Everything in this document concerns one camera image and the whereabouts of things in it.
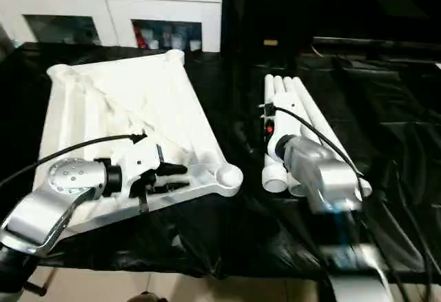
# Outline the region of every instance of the wire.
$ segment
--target wire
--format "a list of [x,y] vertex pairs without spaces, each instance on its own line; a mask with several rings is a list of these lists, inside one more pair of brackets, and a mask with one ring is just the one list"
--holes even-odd
[[432,268],[431,265],[433,264],[434,268],[436,269],[436,271],[438,272],[438,275],[441,276],[441,269],[438,266],[438,264],[435,261],[435,258],[433,257],[429,246],[426,242],[426,239],[424,238],[423,234],[421,234],[421,228],[418,225],[418,222],[416,221],[416,218],[414,217],[412,211],[409,209],[409,207],[406,204],[406,200],[404,195],[401,193],[400,190],[399,191],[399,196],[400,196],[400,200],[402,203],[402,206],[404,208],[404,211],[406,212],[413,228],[415,229],[415,231],[417,232],[416,235],[418,235],[418,238],[420,240],[420,244],[421,244],[421,248],[423,249],[423,253],[422,253],[422,257],[423,257],[423,261],[424,261],[424,268],[426,269],[426,273],[427,273],[427,282],[425,284],[425,289],[424,289],[424,301],[431,301],[432,299],[432,289],[431,289],[431,284],[432,284]]
[[39,159],[38,161],[35,161],[34,163],[25,166],[23,169],[11,174],[9,177],[0,181],[0,188],[2,188],[5,184],[9,183],[11,180],[14,180],[15,178],[21,176],[23,173],[26,173],[29,170],[35,169],[39,165],[46,163],[46,162],[50,161],[51,159],[54,159],[58,156],[64,155],[68,152],[71,152],[73,150],[83,148],[88,145],[93,145],[95,143],[113,141],[113,140],[130,139],[133,142],[136,142],[140,138],[142,139],[142,137],[144,137],[144,136],[143,135],[136,135],[136,134],[122,134],[122,135],[114,135],[111,137],[102,137],[102,138],[92,139],[92,140],[77,143],[76,145],[71,145],[70,147],[64,148],[64,149],[59,150],[58,152],[55,152],[49,156],[43,157],[42,159]]
[[[360,191],[360,197],[362,199],[362,201],[364,201],[365,196],[363,193],[363,189],[362,189],[362,184],[361,184],[361,180],[360,178],[362,177],[362,175],[358,172],[357,168],[355,167],[355,165],[352,163],[351,159],[349,159],[348,156],[346,156],[345,153],[343,153],[339,147],[337,147],[332,141],[330,141],[322,132],[320,132],[319,130],[317,130],[315,127],[313,127],[309,122],[307,122],[306,120],[304,120],[302,117],[298,116],[297,114],[294,114],[293,112],[284,109],[284,108],[280,108],[280,107],[276,107],[274,105],[273,106],[273,110],[275,111],[281,111],[284,112],[285,114],[288,114],[289,116],[297,119],[299,122],[301,122],[303,125],[305,125],[309,130],[311,130],[314,134],[316,134],[323,142],[325,142],[333,151],[335,151],[338,155],[340,155],[340,157],[342,158],[342,160],[349,165],[349,167],[351,167],[351,169],[355,172],[356,177],[357,177],[357,184],[358,184],[358,189]],[[400,290],[400,293],[402,295],[403,301],[404,302],[410,302],[409,299],[409,295],[407,294],[401,280],[400,277],[398,276],[398,273],[396,272],[395,268],[392,265],[391,260],[389,259],[389,257],[386,255],[386,253],[384,252],[384,250],[382,249],[380,243],[378,242],[375,234],[373,233],[372,230],[369,229],[369,226],[367,225],[366,222],[362,222],[367,230],[367,232],[369,233],[371,240],[374,242],[374,244],[376,245],[376,247],[378,248],[378,251],[381,253],[382,258],[384,259],[384,262],[386,263],[387,267],[389,268],[389,270],[391,271],[391,274],[393,276],[393,278],[395,279],[398,289]]]
[[313,45],[311,45],[311,49],[312,51],[319,57],[325,57],[323,56],[317,49],[315,49],[315,47]]

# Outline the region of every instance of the table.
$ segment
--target table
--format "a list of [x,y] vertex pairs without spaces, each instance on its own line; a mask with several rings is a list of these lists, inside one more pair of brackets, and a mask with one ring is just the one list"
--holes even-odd
[[[35,160],[56,63],[82,64],[152,54],[136,48],[25,44],[0,64],[5,159],[0,178]],[[227,199],[210,195],[61,241],[42,265],[182,272],[193,276],[297,277],[323,273],[310,252],[332,239],[325,218],[305,200],[260,185],[263,77],[288,75],[219,54],[187,56],[185,68],[218,142],[245,179]],[[441,263],[441,70],[422,63],[304,58],[298,75],[351,158],[371,182],[367,214],[385,252],[406,282],[423,282],[419,240],[399,193]],[[32,175],[1,191],[0,217],[30,191]],[[435,275],[434,281],[440,282]]]

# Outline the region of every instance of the cabinet door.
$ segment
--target cabinet door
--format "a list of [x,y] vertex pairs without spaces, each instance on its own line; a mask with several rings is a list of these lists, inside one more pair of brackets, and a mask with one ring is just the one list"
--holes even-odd
[[107,3],[120,46],[220,50],[220,2],[107,0]]
[[18,43],[118,44],[105,0],[0,0],[0,21]]

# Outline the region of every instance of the red object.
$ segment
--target red object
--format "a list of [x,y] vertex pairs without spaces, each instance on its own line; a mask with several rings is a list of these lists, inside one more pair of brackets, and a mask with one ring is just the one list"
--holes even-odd
[[135,32],[136,42],[138,43],[138,48],[146,49],[147,42],[145,42],[143,35],[141,34],[141,29],[138,26],[134,26],[133,30]]

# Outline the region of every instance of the floor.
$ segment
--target floor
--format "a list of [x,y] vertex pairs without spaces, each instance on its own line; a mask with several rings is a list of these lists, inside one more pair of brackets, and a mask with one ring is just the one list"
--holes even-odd
[[[31,282],[43,285],[52,269],[39,268]],[[126,302],[149,290],[169,302],[316,302],[316,284],[295,279],[195,279],[182,274],[155,272],[97,272],[58,269],[44,297],[24,292],[20,302]],[[401,301],[393,287],[395,301]],[[412,302],[421,301],[422,287],[407,285]],[[434,287],[441,302],[441,289]]]

